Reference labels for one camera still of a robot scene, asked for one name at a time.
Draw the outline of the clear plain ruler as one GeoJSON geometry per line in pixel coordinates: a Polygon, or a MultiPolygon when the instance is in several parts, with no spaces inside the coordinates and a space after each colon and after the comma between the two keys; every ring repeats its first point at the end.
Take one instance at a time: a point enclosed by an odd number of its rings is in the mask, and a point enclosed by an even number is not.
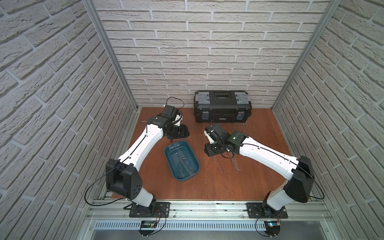
{"type": "Polygon", "coordinates": [[[188,151],[178,150],[178,156],[182,161],[188,175],[191,177],[198,171],[198,165],[188,151]]]}

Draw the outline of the clear stencil ruler with triangles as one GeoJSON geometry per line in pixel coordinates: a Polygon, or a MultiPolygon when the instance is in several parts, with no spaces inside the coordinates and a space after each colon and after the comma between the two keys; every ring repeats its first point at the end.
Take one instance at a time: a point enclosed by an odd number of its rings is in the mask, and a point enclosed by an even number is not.
{"type": "Polygon", "coordinates": [[[177,153],[172,156],[172,171],[176,179],[181,180],[186,177],[186,169],[177,153]]]}

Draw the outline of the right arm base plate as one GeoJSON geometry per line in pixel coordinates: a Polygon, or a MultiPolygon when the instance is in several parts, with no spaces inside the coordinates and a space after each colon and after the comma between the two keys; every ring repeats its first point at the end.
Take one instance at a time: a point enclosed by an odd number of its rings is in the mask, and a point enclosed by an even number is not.
{"type": "Polygon", "coordinates": [[[285,207],[274,210],[264,203],[246,203],[247,213],[250,219],[287,219],[288,213],[285,207]]]}

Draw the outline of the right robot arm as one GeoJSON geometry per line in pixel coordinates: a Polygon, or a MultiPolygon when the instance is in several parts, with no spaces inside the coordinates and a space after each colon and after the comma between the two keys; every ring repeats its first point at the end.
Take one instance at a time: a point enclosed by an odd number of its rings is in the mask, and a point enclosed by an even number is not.
{"type": "Polygon", "coordinates": [[[224,152],[242,155],[265,165],[286,179],[263,200],[262,211],[266,215],[275,216],[285,205],[294,201],[308,202],[315,183],[311,159],[285,155],[242,132],[229,134],[218,124],[206,127],[204,134],[209,140],[209,143],[205,144],[205,153],[209,157],[224,152]]]}

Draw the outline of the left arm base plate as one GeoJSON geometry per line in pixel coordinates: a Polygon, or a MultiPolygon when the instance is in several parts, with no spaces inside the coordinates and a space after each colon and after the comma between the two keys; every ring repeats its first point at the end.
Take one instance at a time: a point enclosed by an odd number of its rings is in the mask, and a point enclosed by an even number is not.
{"type": "Polygon", "coordinates": [[[130,218],[168,218],[170,202],[153,202],[149,207],[132,204],[130,218]]]}

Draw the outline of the clear stencil ruler with holes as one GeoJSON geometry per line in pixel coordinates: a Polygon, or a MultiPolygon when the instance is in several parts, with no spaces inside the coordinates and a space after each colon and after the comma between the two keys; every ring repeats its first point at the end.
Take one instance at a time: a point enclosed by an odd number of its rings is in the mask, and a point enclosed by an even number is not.
{"type": "Polygon", "coordinates": [[[242,169],[240,168],[240,166],[239,166],[239,164],[238,164],[236,159],[231,159],[231,162],[232,162],[233,167],[235,168],[235,170],[237,172],[241,172],[242,171],[242,169]]]}

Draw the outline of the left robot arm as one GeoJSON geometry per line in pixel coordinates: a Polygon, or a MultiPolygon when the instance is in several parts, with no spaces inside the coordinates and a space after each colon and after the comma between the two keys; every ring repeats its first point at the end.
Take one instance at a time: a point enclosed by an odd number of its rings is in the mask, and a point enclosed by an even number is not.
{"type": "Polygon", "coordinates": [[[132,146],[117,160],[111,159],[106,163],[107,190],[138,206],[151,208],[155,204],[155,196],[143,187],[140,168],[152,148],[163,137],[172,141],[189,136],[188,127],[181,123],[182,118],[182,112],[170,105],[152,116],[132,146]]]}

